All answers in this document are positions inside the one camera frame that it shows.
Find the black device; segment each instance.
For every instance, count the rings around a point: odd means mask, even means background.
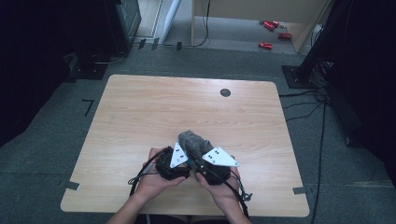
[[[49,1],[78,56],[71,78],[102,79],[107,63],[124,57],[141,22],[137,0]]]
[[[187,179],[190,176],[191,170],[189,166],[170,168],[172,152],[173,149],[171,147],[168,147],[165,152],[160,156],[160,158],[156,160],[155,168],[157,169],[160,176],[167,180],[173,180],[181,176],[184,176]]]
[[[173,180],[181,176],[188,178],[191,169],[196,173],[201,173],[206,179],[207,183],[211,186],[221,185],[224,181],[230,178],[231,171],[228,166],[215,166],[202,159],[196,159],[187,167],[170,167],[172,160],[173,148],[168,147],[167,150],[155,162],[155,168],[160,176],[167,180]]]

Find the wire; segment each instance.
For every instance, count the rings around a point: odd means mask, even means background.
[[[157,174],[159,174],[159,173],[157,172],[157,173],[147,173],[147,174],[137,175],[136,177],[130,179],[130,180],[128,181],[128,184],[129,184],[129,185],[132,185],[132,184],[133,184],[133,181],[135,181],[137,178],[142,177],[143,175],[157,175]]]
[[[309,118],[314,112],[315,110],[317,110],[321,105],[323,105],[323,102],[320,102],[320,104],[318,104],[312,111],[311,113],[309,113],[308,115],[304,115],[304,116],[300,116],[300,117],[295,117],[295,118],[291,118],[291,119],[286,119],[286,121],[290,121],[293,119],[304,119],[304,118]]]
[[[237,182],[238,182],[238,185],[239,185],[239,188],[241,189],[241,197],[242,197],[242,199],[245,201],[245,202],[248,202],[248,201],[250,201],[250,199],[251,199],[251,196],[253,195],[253,193],[249,193],[249,194],[247,194],[247,193],[245,193],[245,188],[244,188],[244,185],[242,184],[242,181],[241,181],[241,178],[234,172],[234,171],[231,171],[231,173],[233,173],[235,176],[233,176],[236,180],[237,180]]]
[[[206,18],[203,17],[203,23],[204,23],[204,27],[206,30],[204,40],[198,45],[188,45],[188,46],[183,46],[183,48],[198,48],[198,47],[201,47],[204,43],[206,43],[207,40],[209,40],[209,26],[208,26],[209,11],[210,11],[210,0],[207,2]],[[133,43],[132,47],[136,46],[136,45],[140,45],[140,43]],[[172,44],[157,44],[157,45],[165,46],[165,47],[176,47],[177,46],[177,45],[172,45]]]
[[[209,19],[209,10],[210,10],[210,0],[207,2],[206,22],[204,21],[204,27],[205,27],[205,30],[206,30],[205,38],[204,38],[204,40],[201,42],[201,44],[196,45],[196,46],[191,46],[191,47],[193,47],[193,48],[201,47],[201,46],[206,42],[206,40],[209,38],[209,27],[208,27],[208,24],[207,24],[207,21],[208,21],[208,19]]]
[[[129,194],[129,196],[134,194],[134,190],[136,189],[137,183],[139,182],[140,176],[143,174],[143,171],[151,164],[152,161],[154,161],[157,157],[161,156],[164,152],[169,151],[170,148],[166,147],[163,150],[159,151],[157,154],[155,154],[153,157],[151,157],[146,164],[142,167],[142,169],[140,170],[139,174],[137,174],[137,178],[134,179],[133,183],[129,183],[128,184],[132,185],[131,188],[131,193]]]
[[[282,106],[282,109],[288,109],[288,108],[291,108],[292,106],[295,106],[295,105],[314,105],[314,104],[317,104],[317,103],[318,103],[318,101],[316,101],[316,102],[296,103],[296,104],[292,104],[292,105]]]
[[[317,186],[317,194],[316,194],[316,199],[315,199],[314,210],[312,212],[311,224],[315,223],[315,219],[317,216],[317,210],[318,210],[318,200],[319,200],[320,183],[321,183],[321,169],[322,169],[321,164],[322,164],[322,154],[323,154],[323,137],[324,137],[325,120],[326,120],[326,104],[324,104],[324,106],[323,106],[323,119],[322,119],[321,135],[320,135],[319,160],[318,160],[318,186]]]
[[[218,180],[220,180],[223,184],[225,184],[235,195],[235,197],[239,200],[239,202],[242,205],[242,210],[244,212],[245,217],[247,217],[247,219],[249,219],[248,216],[248,207],[245,204],[244,199],[242,198],[241,195],[239,195],[239,192],[233,188],[233,186],[231,186],[227,181],[225,181],[223,178],[221,178],[220,176],[218,176],[215,172],[209,170],[209,169],[205,169],[207,172],[209,172],[210,174],[212,174],[213,176],[215,176]]]
[[[115,62],[108,62],[108,63],[94,62],[94,63],[97,63],[97,64],[113,64],[113,63],[119,63],[120,61],[122,61],[122,59],[125,58],[125,55],[126,55],[126,53],[123,52],[122,57],[121,57],[120,59],[116,60]]]

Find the red tool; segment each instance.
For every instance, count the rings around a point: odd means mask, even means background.
[[[262,25],[271,32],[275,30],[275,26],[269,21],[265,21]]]
[[[275,28],[279,27],[279,22],[278,21],[270,21],[271,24],[273,24],[273,26],[275,26]]]
[[[279,39],[291,39],[291,34],[290,33],[279,33],[277,35],[277,38],[279,38]]]
[[[271,50],[272,49],[272,44],[265,43],[265,42],[260,42],[259,48]]]

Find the gray carpet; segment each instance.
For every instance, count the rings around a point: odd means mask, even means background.
[[[281,65],[299,65],[296,54],[220,49],[134,48],[111,64],[103,80],[63,83],[29,128],[0,148],[0,223],[104,223],[112,214],[65,213],[60,209],[61,180],[73,172],[95,109],[112,74],[207,77],[273,81],[279,94],[290,90]],[[85,117],[89,103],[91,111]],[[314,102],[313,96],[282,97],[283,106]],[[309,114],[316,105],[285,108],[285,118]],[[326,106],[322,181],[316,223],[395,223],[396,190],[384,165],[364,148],[345,146],[343,128]],[[323,106],[309,118],[288,121],[311,212],[318,181],[318,155]],[[252,217],[253,223],[310,223],[304,218]]]

